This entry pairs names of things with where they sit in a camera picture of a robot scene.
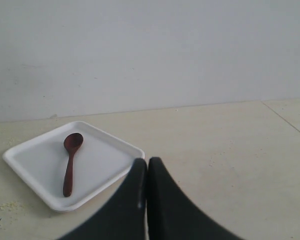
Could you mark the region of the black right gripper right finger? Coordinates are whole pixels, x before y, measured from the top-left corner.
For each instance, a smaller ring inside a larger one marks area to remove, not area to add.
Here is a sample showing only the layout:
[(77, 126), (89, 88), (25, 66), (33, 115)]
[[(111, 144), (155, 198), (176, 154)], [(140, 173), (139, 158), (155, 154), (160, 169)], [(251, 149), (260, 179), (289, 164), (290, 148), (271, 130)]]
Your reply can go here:
[(240, 240), (202, 212), (180, 189), (160, 157), (148, 162), (146, 183), (151, 240)]

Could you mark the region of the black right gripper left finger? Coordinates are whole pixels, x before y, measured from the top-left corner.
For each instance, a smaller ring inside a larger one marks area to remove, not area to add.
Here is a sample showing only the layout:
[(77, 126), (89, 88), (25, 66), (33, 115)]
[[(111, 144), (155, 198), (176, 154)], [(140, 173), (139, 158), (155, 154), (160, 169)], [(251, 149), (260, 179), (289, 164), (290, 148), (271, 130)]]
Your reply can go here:
[(136, 158), (116, 192), (88, 220), (61, 240), (144, 240), (147, 164)]

